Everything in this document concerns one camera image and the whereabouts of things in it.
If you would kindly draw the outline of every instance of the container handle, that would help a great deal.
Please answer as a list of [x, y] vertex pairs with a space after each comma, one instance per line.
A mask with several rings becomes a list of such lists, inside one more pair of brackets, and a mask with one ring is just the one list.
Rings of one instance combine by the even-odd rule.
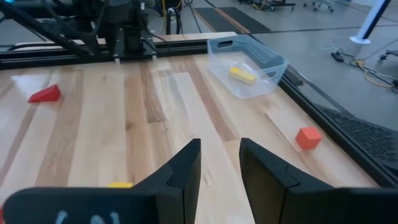
[[220, 41], [217, 43], [217, 48], [230, 47], [234, 44], [232, 40]]
[[277, 77], [278, 74], [279, 74], [279, 71], [272, 71], [272, 72], [270, 72], [270, 73], [261, 74], [261, 75], [259, 76], [259, 78], [260, 78], [262, 81], [267, 81], [267, 79], [269, 79], [269, 78]]

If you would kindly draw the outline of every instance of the red triangular block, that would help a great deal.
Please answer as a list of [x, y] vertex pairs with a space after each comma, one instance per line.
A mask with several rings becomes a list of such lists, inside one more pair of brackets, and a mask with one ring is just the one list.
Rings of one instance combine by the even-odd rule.
[[44, 90], [38, 91], [33, 94], [28, 102], [29, 103], [39, 103], [45, 101], [57, 101], [61, 96], [61, 91], [57, 85], [52, 85]]

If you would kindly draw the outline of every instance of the wooden table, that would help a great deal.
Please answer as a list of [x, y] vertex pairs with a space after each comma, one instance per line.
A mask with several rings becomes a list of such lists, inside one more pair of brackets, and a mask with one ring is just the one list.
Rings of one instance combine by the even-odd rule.
[[[168, 38], [225, 35], [234, 33]], [[254, 223], [241, 137], [331, 185], [377, 186], [325, 133], [315, 150], [299, 148], [299, 128], [316, 124], [280, 88], [242, 100], [207, 68], [206, 55], [192, 55], [0, 72], [0, 203], [31, 186], [138, 183], [192, 138], [202, 140], [197, 223]], [[27, 103], [55, 83], [60, 101]]]

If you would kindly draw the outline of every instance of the chair wheel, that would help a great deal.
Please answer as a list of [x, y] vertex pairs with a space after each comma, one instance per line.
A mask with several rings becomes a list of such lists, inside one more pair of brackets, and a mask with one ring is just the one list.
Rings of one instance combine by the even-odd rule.
[[385, 55], [385, 54], [380, 55], [380, 60], [386, 60], [386, 59], [387, 59], [387, 55]]

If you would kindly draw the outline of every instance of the transparent container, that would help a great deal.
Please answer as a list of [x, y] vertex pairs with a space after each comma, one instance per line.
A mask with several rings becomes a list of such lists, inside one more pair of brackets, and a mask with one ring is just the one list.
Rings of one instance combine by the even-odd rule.
[[[284, 74], [288, 60], [248, 35], [236, 35], [207, 42], [210, 71], [237, 97], [252, 98], [272, 92]], [[247, 84], [229, 73], [232, 68], [256, 76]]]

